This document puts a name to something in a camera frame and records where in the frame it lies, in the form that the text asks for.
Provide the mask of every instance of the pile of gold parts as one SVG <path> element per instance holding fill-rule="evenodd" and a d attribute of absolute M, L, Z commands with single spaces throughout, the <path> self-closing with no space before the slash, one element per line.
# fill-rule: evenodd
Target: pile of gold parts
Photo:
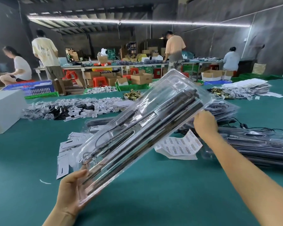
<path fill-rule="evenodd" d="M 139 99 L 142 96 L 140 91 L 134 91 L 133 89 L 130 90 L 129 93 L 124 93 L 124 98 L 126 100 L 135 101 L 136 99 Z"/>
<path fill-rule="evenodd" d="M 217 88 L 217 87 L 213 87 L 211 88 L 211 93 L 217 94 L 220 97 L 224 97 L 224 99 L 234 99 L 232 97 L 230 97 L 230 95 L 228 93 L 223 92 L 222 89 Z"/>

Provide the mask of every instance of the man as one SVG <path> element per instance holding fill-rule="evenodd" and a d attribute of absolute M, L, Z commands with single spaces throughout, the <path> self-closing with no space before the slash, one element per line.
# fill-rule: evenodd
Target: man
<path fill-rule="evenodd" d="M 45 37 L 43 30 L 38 29 L 36 32 L 38 38 L 32 41 L 33 54 L 41 60 L 48 79 L 54 81 L 57 78 L 63 94 L 67 95 L 62 80 L 64 73 L 58 60 L 58 50 L 53 42 Z"/>
<path fill-rule="evenodd" d="M 184 44 L 183 39 L 178 35 L 174 35 L 172 31 L 166 32 L 166 38 L 168 41 L 166 43 L 166 57 L 164 62 L 169 58 L 168 71 L 173 68 L 181 71 L 181 63 L 183 61 L 181 51 L 186 45 Z"/>

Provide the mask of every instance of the white t-shirt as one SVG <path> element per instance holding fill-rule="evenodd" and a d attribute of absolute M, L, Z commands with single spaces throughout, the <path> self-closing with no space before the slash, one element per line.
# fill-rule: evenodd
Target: white t-shirt
<path fill-rule="evenodd" d="M 15 77 L 22 80 L 31 80 L 31 68 L 28 62 L 20 56 L 14 58 L 15 69 L 22 69 L 25 72 L 22 74 L 16 74 Z"/>
<path fill-rule="evenodd" d="M 229 53 L 225 55 L 223 62 L 224 62 L 224 65 L 223 65 L 224 70 L 237 71 L 238 64 L 240 62 L 240 56 L 237 52 L 230 51 Z"/>
<path fill-rule="evenodd" d="M 32 41 L 33 53 L 37 54 L 43 66 L 60 66 L 58 58 L 55 56 L 57 48 L 53 42 L 45 37 L 39 37 Z"/>

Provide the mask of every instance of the black hair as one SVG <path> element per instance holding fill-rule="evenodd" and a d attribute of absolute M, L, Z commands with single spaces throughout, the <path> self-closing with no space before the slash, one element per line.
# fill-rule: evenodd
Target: black hair
<path fill-rule="evenodd" d="M 171 30 L 169 30 L 169 31 L 166 32 L 166 36 L 167 35 L 173 35 L 173 32 Z"/>
<path fill-rule="evenodd" d="M 230 51 L 236 51 L 236 47 L 231 47 Z"/>
<path fill-rule="evenodd" d="M 12 53 L 12 54 L 15 55 L 15 56 L 20 56 L 20 57 L 22 57 L 22 55 L 19 54 L 19 53 L 16 51 L 16 49 L 14 49 L 14 48 L 11 47 L 11 46 L 5 46 L 5 47 L 3 48 L 3 50 L 4 50 L 4 51 L 9 51 L 10 53 Z"/>
<path fill-rule="evenodd" d="M 45 37 L 45 32 L 42 29 L 37 29 L 37 37 Z"/>

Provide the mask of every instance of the shorts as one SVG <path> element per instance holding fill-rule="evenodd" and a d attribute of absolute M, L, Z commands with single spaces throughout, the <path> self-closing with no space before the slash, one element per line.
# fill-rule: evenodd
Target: shorts
<path fill-rule="evenodd" d="M 17 83 L 18 83 L 18 82 L 24 82 L 24 81 L 26 81 L 26 80 L 19 79 L 19 78 L 17 78 L 17 77 L 14 76 L 14 75 L 10 75 L 10 76 L 11 76 L 12 78 L 14 78 Z"/>
<path fill-rule="evenodd" d="M 182 60 L 179 60 L 176 62 L 169 62 L 168 71 L 171 69 L 176 69 L 181 72 L 181 63 L 182 63 Z"/>
<path fill-rule="evenodd" d="M 47 78 L 49 80 L 55 80 L 64 78 L 64 73 L 61 68 L 61 66 L 51 66 L 51 67 L 45 67 Z"/>

